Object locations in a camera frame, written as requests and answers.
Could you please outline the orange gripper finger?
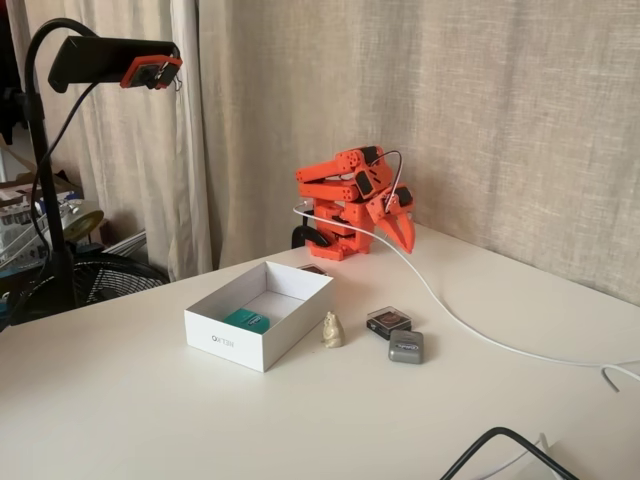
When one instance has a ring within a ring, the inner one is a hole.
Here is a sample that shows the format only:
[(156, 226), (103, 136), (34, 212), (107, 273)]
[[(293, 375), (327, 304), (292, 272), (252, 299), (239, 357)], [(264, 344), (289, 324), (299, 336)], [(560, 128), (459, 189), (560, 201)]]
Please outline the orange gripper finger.
[[(398, 233), (399, 233), (399, 231), (398, 231), (396, 217), (397, 216), (394, 216), (394, 215), (388, 215), (385, 218), (382, 218), (381, 220), (379, 220), (377, 222), (377, 226), (385, 234), (387, 234), (397, 246), (399, 246), (401, 248), (401, 246), (398, 244)], [(411, 254), (413, 252), (413, 249), (412, 250), (403, 250), (403, 251), (405, 253)]]
[(415, 225), (409, 212), (396, 217), (398, 226), (398, 244), (403, 250), (412, 250), (415, 245)]

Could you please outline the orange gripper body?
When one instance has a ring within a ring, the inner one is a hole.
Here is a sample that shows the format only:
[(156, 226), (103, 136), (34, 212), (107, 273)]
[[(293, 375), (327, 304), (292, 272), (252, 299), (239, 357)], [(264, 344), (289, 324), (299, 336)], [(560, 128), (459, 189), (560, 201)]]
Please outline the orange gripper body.
[(388, 187), (366, 202), (366, 209), (374, 223), (408, 214), (413, 206), (413, 195), (406, 185)]

